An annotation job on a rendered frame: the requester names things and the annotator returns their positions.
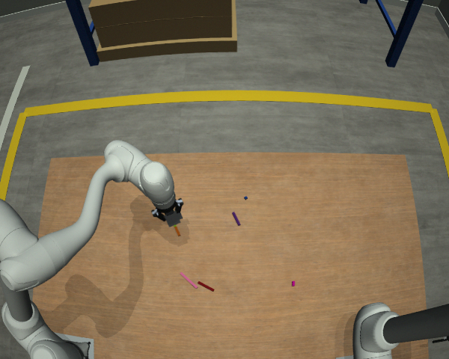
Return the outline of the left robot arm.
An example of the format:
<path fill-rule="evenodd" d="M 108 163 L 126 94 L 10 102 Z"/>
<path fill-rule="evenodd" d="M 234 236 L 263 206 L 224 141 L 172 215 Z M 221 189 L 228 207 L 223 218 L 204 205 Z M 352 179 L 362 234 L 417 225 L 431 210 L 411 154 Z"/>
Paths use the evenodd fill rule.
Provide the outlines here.
<path fill-rule="evenodd" d="M 158 209 L 174 204 L 169 169 L 131 144 L 115 140 L 104 151 L 105 164 L 93 175 L 76 223 L 38 238 L 13 207 L 0 199 L 0 283 L 6 299 L 1 315 L 31 359 L 89 359 L 90 345 L 61 339 L 44 322 L 28 289 L 54 277 L 94 235 L 106 184 L 131 182 Z M 39 341 L 38 341 L 39 340 Z"/>

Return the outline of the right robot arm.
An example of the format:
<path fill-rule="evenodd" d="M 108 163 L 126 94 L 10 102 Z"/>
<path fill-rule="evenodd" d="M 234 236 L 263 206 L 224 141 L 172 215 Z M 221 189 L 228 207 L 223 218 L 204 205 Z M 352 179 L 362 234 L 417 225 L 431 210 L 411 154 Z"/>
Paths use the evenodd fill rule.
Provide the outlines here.
<path fill-rule="evenodd" d="M 363 306 L 353 325 L 353 359 L 392 359 L 399 343 L 449 336 L 449 304 L 399 316 L 388 305 Z"/>

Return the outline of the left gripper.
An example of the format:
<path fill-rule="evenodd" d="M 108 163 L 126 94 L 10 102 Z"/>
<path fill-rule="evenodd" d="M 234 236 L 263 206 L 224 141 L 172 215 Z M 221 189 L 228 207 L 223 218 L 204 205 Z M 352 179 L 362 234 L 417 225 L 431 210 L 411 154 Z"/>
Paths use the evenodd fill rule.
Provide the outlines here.
<path fill-rule="evenodd" d="M 174 211 L 174 207 L 175 207 L 176 213 L 179 213 L 181 211 L 181 208 L 182 208 L 183 204 L 184 203 L 183 203 L 182 199 L 179 198 L 178 200 L 175 199 L 174 204 L 171 207 L 169 207 L 167 209 L 158 209 L 158 208 L 156 208 L 155 210 L 154 209 L 151 210 L 151 212 L 153 214 L 153 217 L 157 217 L 157 218 L 159 218 L 162 221 L 166 221 L 164 215 L 162 213 L 160 213 L 160 212 L 164 212 L 165 215 L 166 215 L 167 212 L 170 212 L 172 210 Z"/>

